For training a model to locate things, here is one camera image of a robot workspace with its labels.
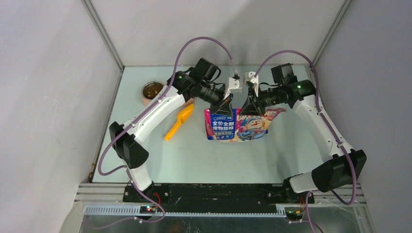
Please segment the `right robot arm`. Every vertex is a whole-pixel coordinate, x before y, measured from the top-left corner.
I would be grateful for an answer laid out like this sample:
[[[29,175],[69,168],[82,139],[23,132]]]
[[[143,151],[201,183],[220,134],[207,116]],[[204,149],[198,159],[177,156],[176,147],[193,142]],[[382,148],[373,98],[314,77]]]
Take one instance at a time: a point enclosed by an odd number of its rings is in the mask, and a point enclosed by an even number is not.
[[[332,191],[346,184],[356,185],[367,157],[354,150],[337,130],[320,102],[319,92],[310,80],[299,81],[291,64],[271,69],[275,86],[259,89],[258,74],[247,72],[248,98],[241,109],[248,115],[259,115],[269,106],[285,103],[305,122],[319,150],[323,163],[311,172],[287,178],[282,195],[289,203],[297,202],[303,192]]]

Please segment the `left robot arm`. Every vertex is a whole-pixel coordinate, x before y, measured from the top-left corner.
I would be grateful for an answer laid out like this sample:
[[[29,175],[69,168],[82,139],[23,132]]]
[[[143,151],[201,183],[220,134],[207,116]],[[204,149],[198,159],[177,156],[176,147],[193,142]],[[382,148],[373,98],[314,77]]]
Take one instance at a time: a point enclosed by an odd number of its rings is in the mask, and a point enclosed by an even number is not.
[[[216,88],[212,81],[216,73],[220,74],[221,69],[201,58],[188,70],[175,71],[160,93],[139,114],[123,124],[113,122],[110,125],[111,147],[123,160],[130,180],[135,184],[135,196],[141,202],[150,201],[154,195],[153,180],[146,165],[149,152],[142,143],[158,124],[192,98],[209,103],[213,111],[225,110],[226,115],[232,115],[230,88],[240,86],[238,71],[235,70],[234,76],[221,88]]]

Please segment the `colourful cat food bag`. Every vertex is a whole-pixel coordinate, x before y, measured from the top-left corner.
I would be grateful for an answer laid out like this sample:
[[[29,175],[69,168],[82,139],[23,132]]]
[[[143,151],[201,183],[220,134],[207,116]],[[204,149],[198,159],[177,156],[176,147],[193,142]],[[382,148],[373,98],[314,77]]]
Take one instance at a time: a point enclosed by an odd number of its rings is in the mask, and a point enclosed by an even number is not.
[[[240,115],[240,108],[232,110],[233,117],[212,114],[204,110],[205,129],[208,140],[238,143],[262,138],[268,133],[271,122],[284,108],[267,108],[263,116]]]

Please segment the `yellow plastic scoop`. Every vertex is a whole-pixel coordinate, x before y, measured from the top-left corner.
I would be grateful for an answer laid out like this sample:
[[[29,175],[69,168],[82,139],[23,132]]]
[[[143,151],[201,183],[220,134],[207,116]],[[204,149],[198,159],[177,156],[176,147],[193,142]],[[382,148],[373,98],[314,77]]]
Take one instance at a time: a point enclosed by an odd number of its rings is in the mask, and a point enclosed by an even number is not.
[[[179,130],[179,128],[189,119],[191,114],[194,111],[194,106],[195,104],[192,103],[186,107],[184,107],[181,111],[178,112],[176,116],[176,122],[172,126],[172,128],[166,133],[164,139],[166,141],[170,141],[171,138],[176,134],[176,132]]]

